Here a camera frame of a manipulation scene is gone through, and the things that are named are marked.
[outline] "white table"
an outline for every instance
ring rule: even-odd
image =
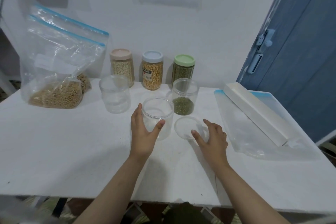
[[[130,117],[149,96],[168,96],[168,85],[131,88],[131,108],[122,114],[105,110],[98,79],[75,109],[30,106],[20,92],[0,104],[0,194],[94,198],[128,156]],[[215,89],[200,88],[192,116],[222,124]],[[179,116],[174,115],[174,122]],[[336,211],[336,169],[321,153],[314,162],[262,161],[234,152],[232,167],[274,208],[287,211]],[[195,142],[171,134],[157,141],[134,201],[231,206],[224,189]]]

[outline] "blue door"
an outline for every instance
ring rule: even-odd
[[[261,37],[237,81],[271,92],[314,142],[335,130],[336,0],[281,0]]]

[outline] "hand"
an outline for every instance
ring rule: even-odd
[[[206,119],[203,121],[209,128],[210,137],[208,142],[204,142],[203,138],[195,130],[191,130],[191,134],[198,143],[205,160],[209,163],[212,170],[217,173],[222,168],[230,167],[225,151],[228,147],[226,133],[223,132],[220,125],[211,123]]]
[[[148,132],[144,125],[141,108],[142,105],[139,103],[131,117],[132,144],[129,156],[147,160],[153,152],[155,141],[166,121],[160,120],[153,131]]]

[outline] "ziplock bag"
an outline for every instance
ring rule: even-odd
[[[93,41],[107,44],[109,33],[98,28],[94,28],[80,21],[66,17],[63,14],[50,10],[41,5],[34,5],[31,7],[31,14],[36,18],[43,20],[60,29],[72,32],[76,35],[89,38]]]
[[[284,107],[268,92],[250,91],[260,101],[266,104],[276,114],[293,125],[294,119],[287,113]],[[219,107],[222,121],[234,151],[242,152],[248,156],[263,160],[317,160],[320,154],[309,145],[303,131],[295,128],[300,137],[288,141],[283,146],[276,146],[266,134],[258,128],[237,107],[223,90],[214,92]]]
[[[84,92],[77,76],[103,54],[105,44],[34,15],[27,26],[27,51],[20,56],[22,99],[41,107],[75,108]]]

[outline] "green jar lid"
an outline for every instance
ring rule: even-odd
[[[174,57],[174,63],[183,67],[191,67],[195,65],[195,59],[190,55],[180,54]]]

